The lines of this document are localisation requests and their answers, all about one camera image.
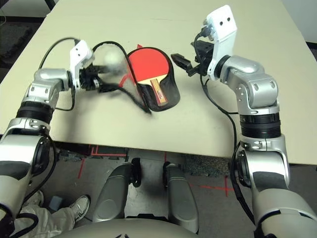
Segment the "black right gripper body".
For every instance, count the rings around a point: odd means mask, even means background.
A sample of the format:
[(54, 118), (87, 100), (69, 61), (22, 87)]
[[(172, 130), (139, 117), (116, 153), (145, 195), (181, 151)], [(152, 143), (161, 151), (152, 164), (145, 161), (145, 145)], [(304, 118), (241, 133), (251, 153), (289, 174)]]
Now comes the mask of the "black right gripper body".
[(202, 76), (207, 75), (208, 66), (212, 60), (214, 44), (205, 41), (197, 41), (195, 49), (199, 53), (200, 59), (195, 56), (195, 61), (198, 63), (198, 72)]

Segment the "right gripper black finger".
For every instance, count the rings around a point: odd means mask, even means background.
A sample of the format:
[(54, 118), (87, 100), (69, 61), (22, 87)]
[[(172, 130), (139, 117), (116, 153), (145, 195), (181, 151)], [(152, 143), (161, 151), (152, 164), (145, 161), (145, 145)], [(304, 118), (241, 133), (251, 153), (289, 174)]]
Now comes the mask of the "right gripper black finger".
[(171, 58), (172, 58), (173, 62), (178, 67), (185, 70), (189, 76), (193, 75), (193, 67), (192, 67), (191, 62), (188, 59), (186, 59), (184, 56), (182, 56), (181, 54), (178, 54), (178, 53), (171, 54)]

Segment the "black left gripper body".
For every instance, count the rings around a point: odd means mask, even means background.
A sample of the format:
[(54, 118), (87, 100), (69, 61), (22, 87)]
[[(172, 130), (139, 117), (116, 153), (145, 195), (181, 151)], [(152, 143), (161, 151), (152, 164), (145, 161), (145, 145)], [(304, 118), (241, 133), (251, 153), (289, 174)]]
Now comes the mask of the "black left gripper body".
[(98, 76), (101, 70), (100, 66), (90, 65), (87, 68), (79, 71), (80, 88), (86, 91), (98, 90), (101, 85), (101, 80)]

